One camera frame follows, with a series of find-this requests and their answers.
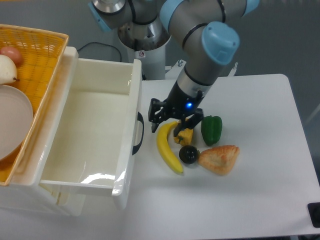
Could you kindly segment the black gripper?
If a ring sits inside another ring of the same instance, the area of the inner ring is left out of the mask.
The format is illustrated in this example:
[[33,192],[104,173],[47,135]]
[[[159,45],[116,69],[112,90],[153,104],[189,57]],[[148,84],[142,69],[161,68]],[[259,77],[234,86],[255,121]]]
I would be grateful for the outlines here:
[[176,81],[166,100],[150,100],[148,121],[151,122],[151,132],[155,133],[159,125],[167,120],[166,117],[181,120],[173,131],[174,137],[182,130],[192,130],[204,118],[203,109],[199,108],[203,98],[204,93],[201,90],[196,90],[195,96],[190,96],[181,90]]

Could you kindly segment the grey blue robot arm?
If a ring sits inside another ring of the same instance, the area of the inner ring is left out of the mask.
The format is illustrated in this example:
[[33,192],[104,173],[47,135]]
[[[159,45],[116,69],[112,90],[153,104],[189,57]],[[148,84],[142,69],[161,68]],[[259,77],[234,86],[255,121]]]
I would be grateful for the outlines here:
[[146,78],[165,75],[164,52],[174,39],[189,59],[165,100],[150,101],[151,130],[170,119],[179,120],[174,133],[193,129],[204,117],[201,101],[240,45],[227,21],[259,6],[257,0],[92,0],[88,7],[102,31],[117,30],[129,57],[140,59]]

